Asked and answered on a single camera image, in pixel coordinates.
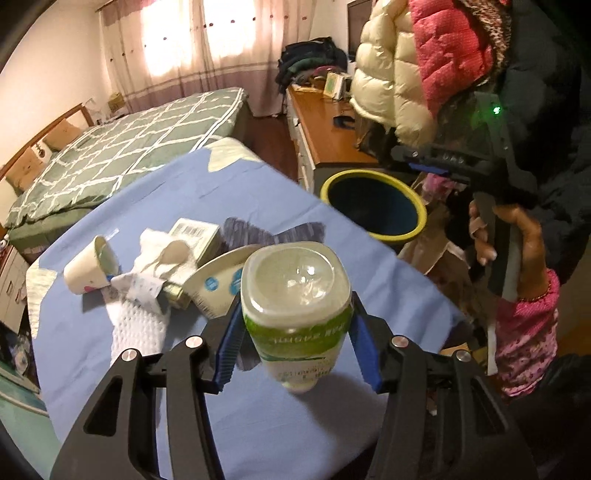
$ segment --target silver screw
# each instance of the silver screw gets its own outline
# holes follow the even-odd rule
[[[203,345],[203,339],[200,336],[195,335],[187,338],[185,340],[185,345],[187,345],[189,348],[199,348]]]
[[[397,346],[398,348],[406,348],[408,347],[408,338],[402,335],[392,337],[392,345]]]
[[[132,348],[128,348],[121,354],[121,358],[124,362],[131,362],[135,357],[138,356],[138,352]]]
[[[458,350],[456,352],[456,357],[460,362],[469,362],[472,360],[472,355],[466,350]]]

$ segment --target hand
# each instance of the hand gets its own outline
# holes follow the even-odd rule
[[[521,272],[517,295],[524,300],[532,300],[542,296],[548,290],[549,278],[546,270],[546,254],[540,224],[529,217],[519,205],[502,205],[493,208],[495,215],[512,225],[517,225],[523,234],[523,250],[521,254]],[[470,204],[470,224],[482,223],[476,203]],[[496,251],[489,245],[488,231],[485,226],[473,233],[476,247],[476,259],[486,265],[496,258]]]

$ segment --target curtain rod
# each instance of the curtain rod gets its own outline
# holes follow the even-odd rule
[[[97,8],[95,10],[95,14],[97,14],[98,12],[100,12],[101,10],[104,9],[104,7],[106,7],[107,5],[112,4],[113,2],[116,2],[117,0],[109,0],[107,3],[105,3],[104,5],[101,5],[99,8]]]

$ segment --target television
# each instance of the television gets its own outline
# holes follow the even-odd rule
[[[361,43],[361,31],[369,20],[373,0],[354,0],[347,5],[347,22],[349,33],[349,60],[355,61],[357,49]]]

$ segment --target pile of clothes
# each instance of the pile of clothes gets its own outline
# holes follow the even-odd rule
[[[279,59],[279,73],[275,82],[279,91],[285,93],[290,83],[307,85],[309,78],[328,72],[346,72],[347,55],[338,48],[330,37],[292,43],[285,47]]]
[[[591,231],[591,81],[565,30],[534,0],[378,0],[351,85],[356,112],[413,147],[466,92],[497,93],[561,283]]]

